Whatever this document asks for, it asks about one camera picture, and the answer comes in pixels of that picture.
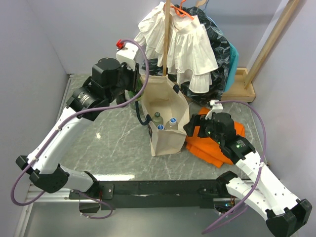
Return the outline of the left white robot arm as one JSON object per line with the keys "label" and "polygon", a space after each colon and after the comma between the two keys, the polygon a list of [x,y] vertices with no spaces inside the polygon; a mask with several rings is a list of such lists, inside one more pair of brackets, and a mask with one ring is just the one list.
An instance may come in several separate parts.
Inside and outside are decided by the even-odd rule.
{"label": "left white robot arm", "polygon": [[91,173],[63,167],[60,160],[102,111],[113,108],[111,102],[118,99],[118,106],[127,104],[123,95],[136,91],[139,77],[139,64],[133,58],[102,58],[92,67],[92,75],[73,92],[45,139],[29,155],[16,160],[36,187],[47,193],[72,188],[87,198],[97,196],[99,182]]}

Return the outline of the dark green glass bottle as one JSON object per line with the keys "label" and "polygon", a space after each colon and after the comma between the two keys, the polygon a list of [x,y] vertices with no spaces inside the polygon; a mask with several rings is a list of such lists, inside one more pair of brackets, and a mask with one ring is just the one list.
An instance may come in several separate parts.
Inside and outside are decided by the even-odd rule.
{"label": "dark green glass bottle", "polygon": [[141,78],[139,78],[137,80],[137,85],[136,85],[135,91],[127,91],[127,90],[125,91],[126,99],[130,100],[131,98],[133,98],[141,90],[142,86],[143,86],[142,80],[141,80]]}

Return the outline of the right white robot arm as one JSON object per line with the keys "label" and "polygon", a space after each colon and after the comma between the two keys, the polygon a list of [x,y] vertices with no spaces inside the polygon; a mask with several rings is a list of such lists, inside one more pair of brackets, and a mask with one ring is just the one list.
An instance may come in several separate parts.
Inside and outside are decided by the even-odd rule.
{"label": "right white robot arm", "polygon": [[231,115],[209,113],[192,115],[184,125],[189,137],[198,127],[199,138],[211,138],[219,144],[225,157],[242,170],[253,182],[255,190],[235,173],[227,171],[217,178],[216,190],[220,196],[235,196],[255,210],[265,220],[276,237],[290,237],[303,227],[310,216],[312,205],[299,199],[260,160],[259,153],[244,137],[237,134]]}

